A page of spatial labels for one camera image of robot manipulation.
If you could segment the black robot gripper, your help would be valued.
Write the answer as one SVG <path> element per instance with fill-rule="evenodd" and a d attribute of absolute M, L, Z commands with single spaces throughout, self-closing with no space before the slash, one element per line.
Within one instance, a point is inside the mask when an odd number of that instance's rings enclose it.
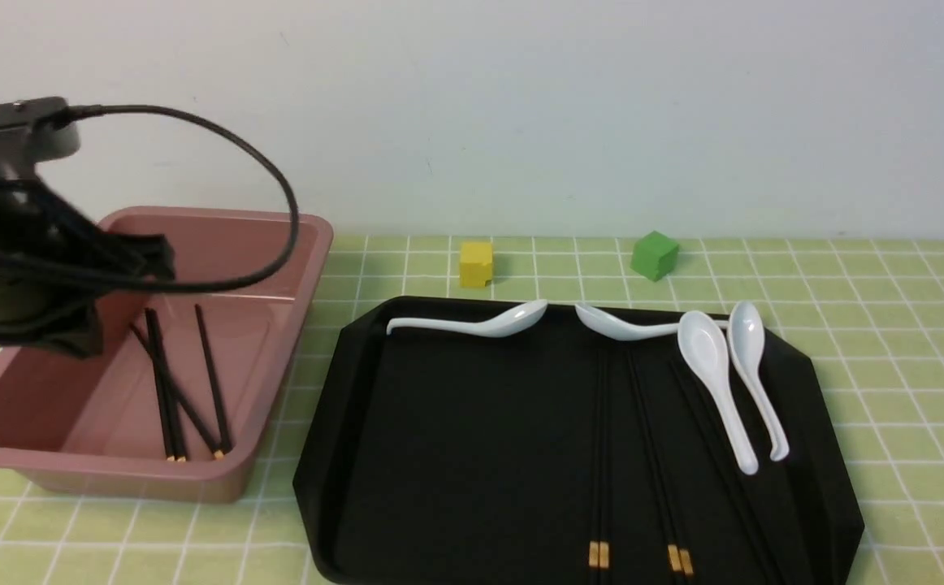
<path fill-rule="evenodd" d="M 50 260 L 59 278 L 111 285 L 152 277 L 175 280 L 175 257 L 161 234 L 101 229 L 45 187 L 41 178 L 0 175 L 0 347 L 30 348 L 86 359 L 105 348 L 92 299 L 67 304 L 67 290 L 27 276 L 9 260 Z"/>

